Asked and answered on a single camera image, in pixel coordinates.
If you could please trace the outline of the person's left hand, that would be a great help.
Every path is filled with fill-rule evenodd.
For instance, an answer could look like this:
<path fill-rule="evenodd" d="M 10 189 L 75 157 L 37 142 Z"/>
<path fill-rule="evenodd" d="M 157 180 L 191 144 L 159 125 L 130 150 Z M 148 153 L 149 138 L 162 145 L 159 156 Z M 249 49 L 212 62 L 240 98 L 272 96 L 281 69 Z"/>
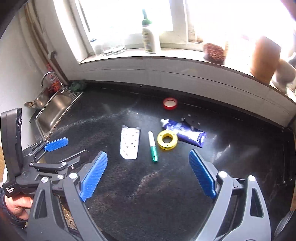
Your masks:
<path fill-rule="evenodd" d="M 31 197 L 18 195 L 16 197 L 4 198 L 8 211 L 22 220 L 28 220 L 29 214 L 26 209 L 30 209 L 33 204 Z"/>

